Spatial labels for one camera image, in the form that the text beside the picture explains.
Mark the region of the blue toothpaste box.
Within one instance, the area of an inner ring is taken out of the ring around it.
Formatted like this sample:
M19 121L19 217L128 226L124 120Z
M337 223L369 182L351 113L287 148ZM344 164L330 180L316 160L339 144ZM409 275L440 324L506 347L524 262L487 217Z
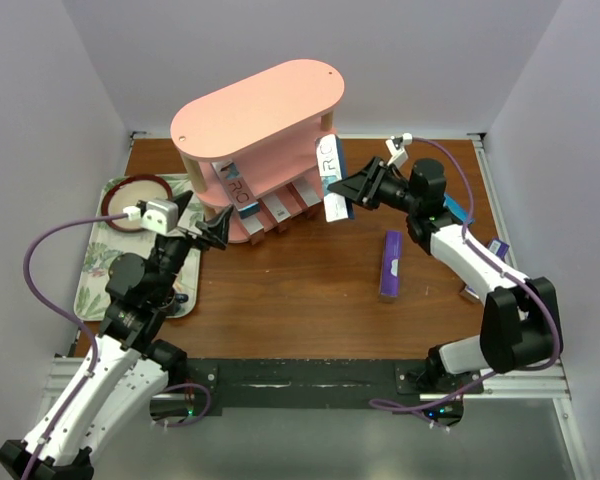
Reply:
M347 177L342 144L336 134L322 136L316 141L316 161L323 191L325 219L328 223L353 220L351 202L340 194L333 193L329 186Z
M260 205L244 176L232 160L213 162L212 166L225 192L234 204L241 219L249 218L260 211Z
M444 206L461 224L471 225L474 222L474 218L470 217L468 212L449 194L444 194Z

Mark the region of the purple toothpaste box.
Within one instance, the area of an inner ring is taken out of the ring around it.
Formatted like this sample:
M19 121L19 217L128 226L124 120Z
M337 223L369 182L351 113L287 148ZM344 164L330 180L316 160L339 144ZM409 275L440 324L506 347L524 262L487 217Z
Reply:
M466 284L463 289L459 292L459 295L472 303L480 303L480 296L477 292L471 288L468 284Z
M399 296L399 263L402 256L403 234L388 230L385 235L378 297L381 302L394 302Z

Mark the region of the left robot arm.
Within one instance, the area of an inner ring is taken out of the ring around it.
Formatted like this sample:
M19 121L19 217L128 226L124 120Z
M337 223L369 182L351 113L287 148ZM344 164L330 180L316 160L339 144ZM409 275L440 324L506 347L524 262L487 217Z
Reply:
M192 196L140 201L120 213L154 232L154 245L148 257L123 253L112 261L99 331L79 326L89 352L39 423L0 448L0 464L12 478L92 478L97 453L126 422L155 395L190 386L186 353L156 335L189 252L225 249L234 210L228 206L190 231L179 220Z

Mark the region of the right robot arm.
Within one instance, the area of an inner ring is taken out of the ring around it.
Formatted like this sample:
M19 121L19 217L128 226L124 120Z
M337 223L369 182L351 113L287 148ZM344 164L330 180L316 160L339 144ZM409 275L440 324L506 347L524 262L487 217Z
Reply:
M498 374L530 370L560 356L563 339L554 285L515 270L477 242L444 204L446 178L440 162L419 159L404 177L375 157L327 189L368 210L387 205L406 213L411 239L453 270L482 303L479 335L429 350L425 385L435 387L485 368Z

